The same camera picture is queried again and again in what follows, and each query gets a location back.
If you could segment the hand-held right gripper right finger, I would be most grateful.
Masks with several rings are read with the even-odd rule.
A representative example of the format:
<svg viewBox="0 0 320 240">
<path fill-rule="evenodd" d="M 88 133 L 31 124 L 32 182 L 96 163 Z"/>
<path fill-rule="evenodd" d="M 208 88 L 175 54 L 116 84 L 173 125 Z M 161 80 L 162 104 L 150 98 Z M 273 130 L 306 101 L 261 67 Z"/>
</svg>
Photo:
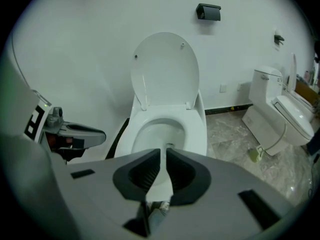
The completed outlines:
<svg viewBox="0 0 320 240">
<path fill-rule="evenodd" d="M 168 232 L 262 232 L 294 208 L 234 163 L 172 148 L 166 154 L 177 181 L 165 219 Z"/>
</svg>

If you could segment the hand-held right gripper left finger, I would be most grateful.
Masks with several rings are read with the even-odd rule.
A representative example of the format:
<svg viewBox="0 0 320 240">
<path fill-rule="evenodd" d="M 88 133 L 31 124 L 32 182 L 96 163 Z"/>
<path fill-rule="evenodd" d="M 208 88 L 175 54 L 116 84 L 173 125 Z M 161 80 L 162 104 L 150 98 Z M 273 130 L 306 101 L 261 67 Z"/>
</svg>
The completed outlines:
<svg viewBox="0 0 320 240">
<path fill-rule="evenodd" d="M 77 187 L 113 225 L 142 237 L 150 233 L 147 193 L 159 171 L 158 148 L 68 166 Z"/>
</svg>

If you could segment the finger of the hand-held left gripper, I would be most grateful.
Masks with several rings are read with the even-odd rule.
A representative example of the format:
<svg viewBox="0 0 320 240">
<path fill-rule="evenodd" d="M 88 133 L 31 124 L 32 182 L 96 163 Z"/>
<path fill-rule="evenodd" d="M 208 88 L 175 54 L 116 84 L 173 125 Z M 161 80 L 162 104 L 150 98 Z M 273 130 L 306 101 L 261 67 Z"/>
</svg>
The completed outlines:
<svg viewBox="0 0 320 240">
<path fill-rule="evenodd" d="M 81 158 L 85 150 L 74 148 L 59 148 L 54 150 L 53 152 L 59 154 L 62 157 L 64 163 L 67 164 L 75 158 Z"/>
<path fill-rule="evenodd" d="M 59 130 L 59 136 L 72 139 L 69 149 L 83 150 L 99 146 L 106 141 L 104 131 L 79 123 L 64 121 Z"/>
</svg>

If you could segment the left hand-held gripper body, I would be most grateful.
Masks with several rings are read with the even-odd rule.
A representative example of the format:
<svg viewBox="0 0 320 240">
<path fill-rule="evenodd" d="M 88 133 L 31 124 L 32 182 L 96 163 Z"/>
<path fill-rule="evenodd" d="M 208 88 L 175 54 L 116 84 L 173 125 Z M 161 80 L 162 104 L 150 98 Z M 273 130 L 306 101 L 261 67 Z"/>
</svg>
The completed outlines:
<svg viewBox="0 0 320 240">
<path fill-rule="evenodd" d="M 33 93 L 39 98 L 39 103 L 31 114 L 23 136 L 52 153 L 59 148 L 69 148 L 72 139 L 59 136 L 59 130 L 65 122 L 62 108 L 53 106 L 38 91 L 33 90 Z"/>
</svg>

